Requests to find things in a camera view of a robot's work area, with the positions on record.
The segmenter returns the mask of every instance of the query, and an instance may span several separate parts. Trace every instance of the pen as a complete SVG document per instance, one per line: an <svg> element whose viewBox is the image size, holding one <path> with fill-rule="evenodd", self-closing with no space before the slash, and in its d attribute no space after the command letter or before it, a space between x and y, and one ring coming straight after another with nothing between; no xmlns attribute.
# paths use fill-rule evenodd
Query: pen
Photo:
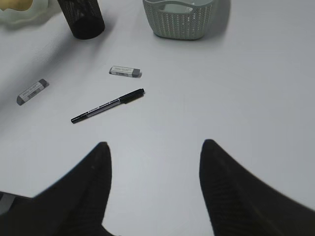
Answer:
<svg viewBox="0 0 315 236"><path fill-rule="evenodd" d="M108 102L108 103L106 103L104 105L96 107L96 108L94 108L94 109L92 109L92 110L90 110L88 112L85 112L85 113L83 113L83 114L81 114L81 115L71 119L71 122L75 124L75 123L77 123L79 121L82 121L84 119L92 117L92 116L94 116L94 115L96 115L98 113L106 111L106 110L108 110L108 109L110 109L112 107L116 107L116 106L118 106L118 105L120 105L122 103L126 104L128 102L131 102L131 101L133 101L133 100L135 100L135 99L137 99L139 97L142 97L143 95L144 95L144 89L143 88L138 89L138 90L133 91L131 93L128 93L128 94L126 94L124 96L121 96L120 98L117 98L117 99L115 99L115 100L113 100L111 102Z"/></svg>

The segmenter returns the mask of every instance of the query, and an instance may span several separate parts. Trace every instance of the pen cap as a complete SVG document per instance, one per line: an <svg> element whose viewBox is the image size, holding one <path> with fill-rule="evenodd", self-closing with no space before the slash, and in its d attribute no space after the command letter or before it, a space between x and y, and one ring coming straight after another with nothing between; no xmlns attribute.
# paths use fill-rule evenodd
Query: pen cap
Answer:
<svg viewBox="0 0 315 236"><path fill-rule="evenodd" d="M128 93L122 97L119 98L121 103L128 103L128 102L132 102L133 100L142 97L144 95L144 89L138 89L136 91L133 91L131 93Z"/></svg>

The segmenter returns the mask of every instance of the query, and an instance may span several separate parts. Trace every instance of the yellow object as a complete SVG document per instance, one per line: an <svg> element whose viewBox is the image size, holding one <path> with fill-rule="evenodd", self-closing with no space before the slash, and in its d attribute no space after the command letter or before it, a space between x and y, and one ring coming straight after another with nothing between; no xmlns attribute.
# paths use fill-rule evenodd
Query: yellow object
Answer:
<svg viewBox="0 0 315 236"><path fill-rule="evenodd" d="M33 0L0 0L0 9L2 11L10 8L16 11L26 11L33 3Z"/></svg>

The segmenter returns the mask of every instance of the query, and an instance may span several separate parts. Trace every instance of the black cup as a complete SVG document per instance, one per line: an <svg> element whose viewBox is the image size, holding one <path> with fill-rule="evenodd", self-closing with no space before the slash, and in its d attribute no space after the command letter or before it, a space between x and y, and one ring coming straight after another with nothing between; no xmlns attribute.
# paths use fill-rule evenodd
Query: black cup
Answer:
<svg viewBox="0 0 315 236"><path fill-rule="evenodd" d="M105 30L97 0L58 0L74 37L90 39Z"/></svg>

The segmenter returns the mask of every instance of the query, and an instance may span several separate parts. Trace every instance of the white basket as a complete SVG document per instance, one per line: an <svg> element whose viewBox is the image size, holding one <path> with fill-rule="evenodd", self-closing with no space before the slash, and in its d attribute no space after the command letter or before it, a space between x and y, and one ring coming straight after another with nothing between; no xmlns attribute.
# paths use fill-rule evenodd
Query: white basket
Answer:
<svg viewBox="0 0 315 236"><path fill-rule="evenodd" d="M214 13L215 0L143 0L153 32L165 38L204 36Z"/></svg>

